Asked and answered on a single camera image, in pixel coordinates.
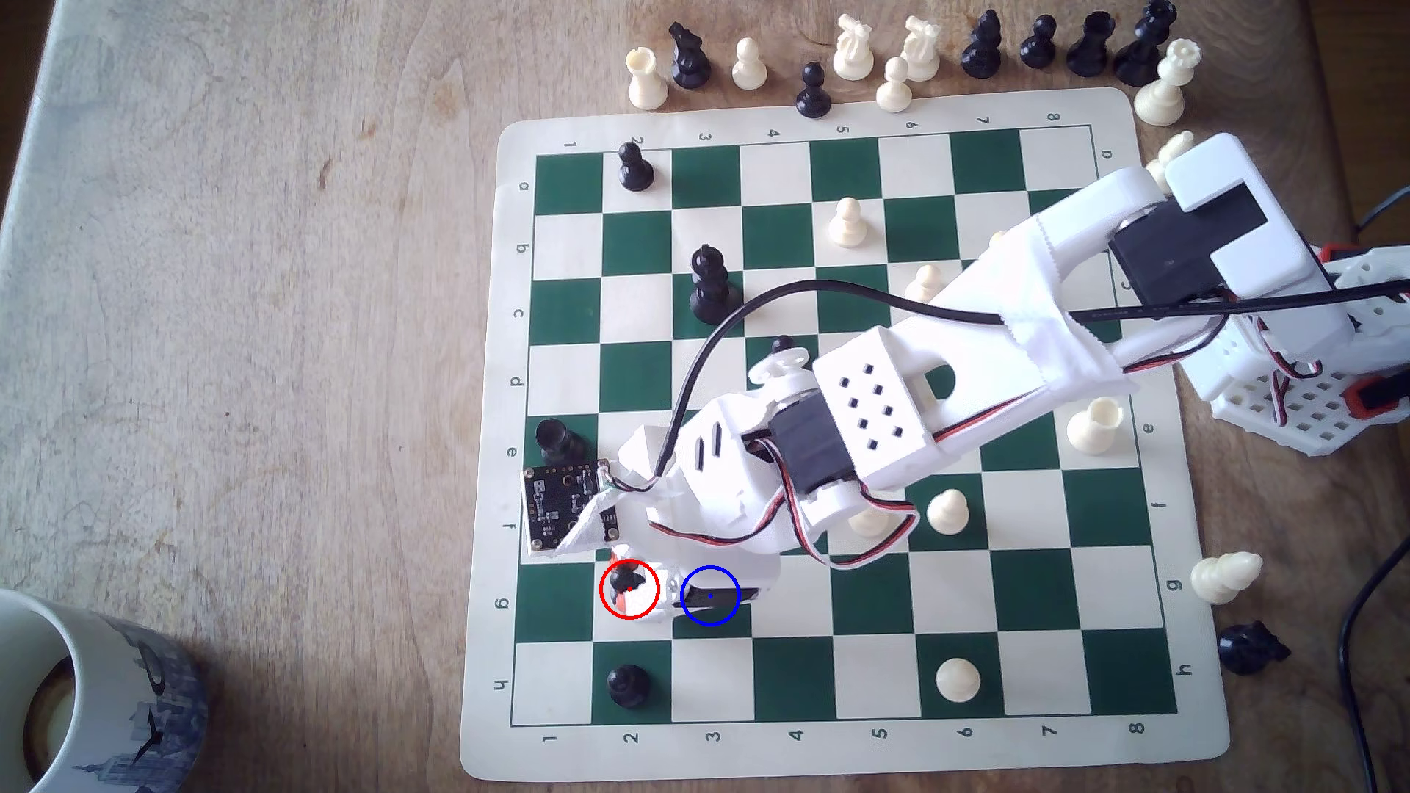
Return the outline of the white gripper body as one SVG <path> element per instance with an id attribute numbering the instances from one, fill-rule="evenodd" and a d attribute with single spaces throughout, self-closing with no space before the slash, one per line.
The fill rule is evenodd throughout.
<path id="1" fill-rule="evenodd" d="M 794 519 L 778 468 L 783 422 L 814 435 L 811 396 L 719 396 L 682 423 L 675 442 L 660 423 L 637 428 L 618 449 L 616 553 L 749 550 L 785 553 L 814 539 Z"/>

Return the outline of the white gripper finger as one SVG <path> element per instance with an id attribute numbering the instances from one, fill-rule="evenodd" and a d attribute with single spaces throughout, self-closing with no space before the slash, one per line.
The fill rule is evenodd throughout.
<path id="1" fill-rule="evenodd" d="M 781 574 L 781 557 L 739 547 L 688 547 L 668 563 L 671 608 L 689 618 L 730 618 Z"/>
<path id="2" fill-rule="evenodd" d="M 609 545 L 602 573 L 602 605 L 615 618 L 651 624 L 670 618 L 675 604 L 675 570 L 657 555 L 627 543 Z"/>

